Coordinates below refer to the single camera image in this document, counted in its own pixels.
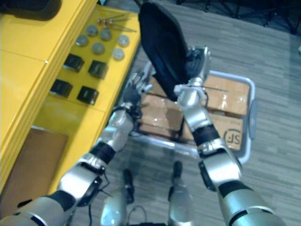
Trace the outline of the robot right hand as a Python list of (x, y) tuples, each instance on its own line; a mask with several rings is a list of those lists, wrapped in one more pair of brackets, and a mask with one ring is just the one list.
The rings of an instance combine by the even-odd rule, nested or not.
[(186, 55), (185, 72), (189, 79), (197, 78), (203, 85), (210, 72), (211, 51), (208, 46), (194, 46)]

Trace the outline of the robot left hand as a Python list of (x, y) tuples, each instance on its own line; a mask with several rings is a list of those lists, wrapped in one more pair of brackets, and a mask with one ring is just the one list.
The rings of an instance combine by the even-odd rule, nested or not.
[(142, 71), (133, 73), (123, 91), (123, 102), (131, 106), (138, 106), (141, 97), (153, 88), (153, 85), (150, 84), (150, 77), (150, 73)]

